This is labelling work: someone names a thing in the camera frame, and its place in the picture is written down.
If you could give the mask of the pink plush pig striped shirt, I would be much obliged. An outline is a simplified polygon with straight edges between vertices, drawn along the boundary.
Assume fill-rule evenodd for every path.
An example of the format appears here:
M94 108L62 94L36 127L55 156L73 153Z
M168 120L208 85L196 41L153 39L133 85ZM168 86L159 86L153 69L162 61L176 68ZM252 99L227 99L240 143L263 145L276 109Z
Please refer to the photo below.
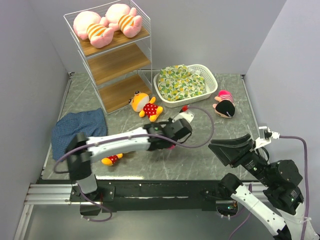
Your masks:
M109 45L114 37L114 30L108 24L106 17L86 10L75 17L73 30L81 40L89 40L93 47L100 49Z

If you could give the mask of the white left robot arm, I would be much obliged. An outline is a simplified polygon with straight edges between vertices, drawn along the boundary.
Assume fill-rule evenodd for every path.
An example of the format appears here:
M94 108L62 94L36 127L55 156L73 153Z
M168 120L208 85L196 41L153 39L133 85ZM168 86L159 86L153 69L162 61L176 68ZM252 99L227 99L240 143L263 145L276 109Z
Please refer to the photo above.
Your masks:
M94 201L100 194L91 164L106 157L134 151L169 149L192 133L193 115L181 114L167 122L151 122L134 130L99 137L77 134L66 149L69 177L76 181L86 200Z

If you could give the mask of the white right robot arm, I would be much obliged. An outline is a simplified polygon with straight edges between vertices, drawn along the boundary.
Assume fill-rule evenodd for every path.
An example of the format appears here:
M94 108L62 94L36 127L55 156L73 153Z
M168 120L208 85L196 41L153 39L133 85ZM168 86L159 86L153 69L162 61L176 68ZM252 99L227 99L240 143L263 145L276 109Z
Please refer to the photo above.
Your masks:
M224 166L242 166L266 188L262 191L273 208L256 197L234 174L226 174L218 187L207 193L217 200L232 199L243 205L269 231L275 240L318 240L309 218L309 195L299 188L307 175L301 175L291 159L269 163L258 149L272 139L284 139L277 132L266 132L253 140L250 134L236 139L213 139L209 149Z

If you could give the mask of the black-haired doll pink striped dress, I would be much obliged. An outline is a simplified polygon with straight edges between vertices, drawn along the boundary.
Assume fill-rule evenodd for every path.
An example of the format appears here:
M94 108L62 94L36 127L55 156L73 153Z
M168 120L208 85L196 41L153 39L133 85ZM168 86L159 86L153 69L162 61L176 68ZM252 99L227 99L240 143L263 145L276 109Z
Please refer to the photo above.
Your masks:
M174 149L176 147L176 145L172 145L172 146L170 146L168 149L170 149L170 150L172 150L172 149Z

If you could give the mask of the yellow plush red dotted dress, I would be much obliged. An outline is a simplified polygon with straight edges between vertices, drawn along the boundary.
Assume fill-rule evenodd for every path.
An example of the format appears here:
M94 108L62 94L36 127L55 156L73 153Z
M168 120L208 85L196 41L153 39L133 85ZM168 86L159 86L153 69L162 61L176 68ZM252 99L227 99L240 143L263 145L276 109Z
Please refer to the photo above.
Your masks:
M106 166L113 166L119 159L123 157L122 153L105 157L101 162Z

